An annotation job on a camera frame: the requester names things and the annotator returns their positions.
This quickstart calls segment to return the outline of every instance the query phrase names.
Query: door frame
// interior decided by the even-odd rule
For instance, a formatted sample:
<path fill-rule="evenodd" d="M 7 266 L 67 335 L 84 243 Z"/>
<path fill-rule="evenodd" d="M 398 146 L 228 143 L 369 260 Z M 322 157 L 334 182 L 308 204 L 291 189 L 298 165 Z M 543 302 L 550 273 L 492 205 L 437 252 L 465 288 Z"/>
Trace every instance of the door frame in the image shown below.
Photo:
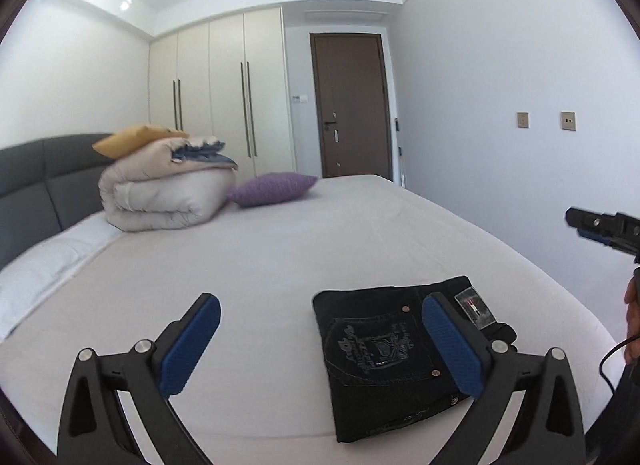
<path fill-rule="evenodd" d="M 366 33 L 366 32 L 356 32 L 356 33 L 346 33 L 346 32 L 337 32 L 337 33 L 310 33 L 309 41 L 311 42 L 311 61 L 314 70 L 314 89 L 316 91 L 316 117 L 318 119 L 318 141 L 320 143 L 320 158 L 322 162 L 322 177 L 326 178 L 327 170 L 326 170 L 326 158 L 324 156 L 324 138 L 322 136 L 324 124 L 322 123 L 322 106 L 321 106 L 321 97 L 320 97 L 320 83 L 318 76 L 318 57 L 316 52 L 316 37 L 341 37 L 341 36 L 366 36 L 366 37 L 375 37 L 376 43 L 378 46 L 378 58 L 380 59 L 380 71 L 382 73 L 382 93 L 385 98 L 385 120 L 386 120 L 386 163 L 388 165 L 388 174 L 390 181 L 394 181 L 394 164 L 393 164 L 393 146 L 391 139 L 391 110 L 389 107 L 389 91 L 388 91 L 388 81 L 386 80 L 386 66 L 385 66 L 385 53 L 382 47 L 382 35 L 379 33 Z"/>

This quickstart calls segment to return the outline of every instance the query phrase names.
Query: mattress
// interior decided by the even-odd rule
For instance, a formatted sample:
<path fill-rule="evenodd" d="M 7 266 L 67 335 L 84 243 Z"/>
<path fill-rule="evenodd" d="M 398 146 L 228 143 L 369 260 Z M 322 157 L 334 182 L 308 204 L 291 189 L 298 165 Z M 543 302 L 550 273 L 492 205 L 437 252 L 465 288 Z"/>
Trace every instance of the mattress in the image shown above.
<path fill-rule="evenodd" d="M 229 205 L 181 231 L 122 235 L 0 345 L 0 386 L 52 449 L 78 351 L 124 352 L 155 338 L 201 292 L 222 322 L 172 405 L 216 465 L 428 463 L 470 405 L 353 444 L 335 441 L 312 297 L 325 289 L 410 286 L 467 275 L 520 352 L 563 348 L 587 429 L 609 400 L 598 363 L 614 341 L 540 268 L 441 207 L 374 176 L 318 182 L 305 198 Z M 623 361 L 607 365 L 617 381 Z M 150 463 L 161 463 L 127 395 L 123 403 Z M 483 458 L 499 455 L 514 395 Z"/>

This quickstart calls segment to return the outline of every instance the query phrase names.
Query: purple pillow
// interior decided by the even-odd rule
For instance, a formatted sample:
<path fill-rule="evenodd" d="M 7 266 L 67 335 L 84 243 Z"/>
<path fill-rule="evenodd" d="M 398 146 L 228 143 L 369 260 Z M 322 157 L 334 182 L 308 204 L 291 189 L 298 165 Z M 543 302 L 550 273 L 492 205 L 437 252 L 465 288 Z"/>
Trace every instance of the purple pillow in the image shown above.
<path fill-rule="evenodd" d="M 226 197 L 241 207 L 273 205 L 299 198 L 318 181 L 296 172 L 271 172 L 233 189 Z"/>

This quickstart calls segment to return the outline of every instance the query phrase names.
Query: blue folded cloth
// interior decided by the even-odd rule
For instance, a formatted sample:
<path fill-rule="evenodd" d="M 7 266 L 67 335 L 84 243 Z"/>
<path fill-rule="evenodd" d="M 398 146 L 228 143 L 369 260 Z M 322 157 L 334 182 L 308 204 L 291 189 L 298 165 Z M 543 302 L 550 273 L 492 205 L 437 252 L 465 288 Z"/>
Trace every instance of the blue folded cloth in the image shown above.
<path fill-rule="evenodd" d="M 201 146 L 185 145 L 184 147 L 175 150 L 172 158 L 177 161 L 191 160 L 235 165 L 236 162 L 231 158 L 220 154 L 220 151 L 224 148 L 225 143 L 223 141 L 217 141 L 212 144 L 206 143 Z"/>

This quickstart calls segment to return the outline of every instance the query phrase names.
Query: door handle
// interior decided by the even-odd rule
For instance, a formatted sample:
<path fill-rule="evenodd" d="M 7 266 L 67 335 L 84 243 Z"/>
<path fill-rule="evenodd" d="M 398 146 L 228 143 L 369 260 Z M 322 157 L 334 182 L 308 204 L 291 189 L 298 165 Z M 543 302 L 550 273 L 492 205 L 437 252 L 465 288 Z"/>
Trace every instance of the door handle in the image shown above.
<path fill-rule="evenodd" d="M 249 71 L 249 62 L 246 63 L 246 82 L 249 91 L 249 115 L 251 116 L 251 136 L 254 139 L 254 156 L 258 158 L 258 148 L 255 145 L 255 124 L 254 124 L 254 100 L 251 95 L 251 71 Z"/>
<path fill-rule="evenodd" d="M 182 121 L 182 86 L 178 79 L 178 110 L 180 111 L 180 130 L 184 130 L 184 122 Z"/>
<path fill-rule="evenodd" d="M 174 83 L 174 124 L 175 124 L 175 128 L 176 130 L 178 129 L 178 111 L 177 111 L 177 107 L 175 104 L 175 80 L 173 80 Z"/>
<path fill-rule="evenodd" d="M 242 111 L 244 112 L 244 135 L 246 136 L 246 153 L 251 158 L 251 143 L 249 142 L 249 124 L 246 120 L 246 97 L 244 96 L 244 63 L 240 63 L 240 81 L 242 84 Z"/>

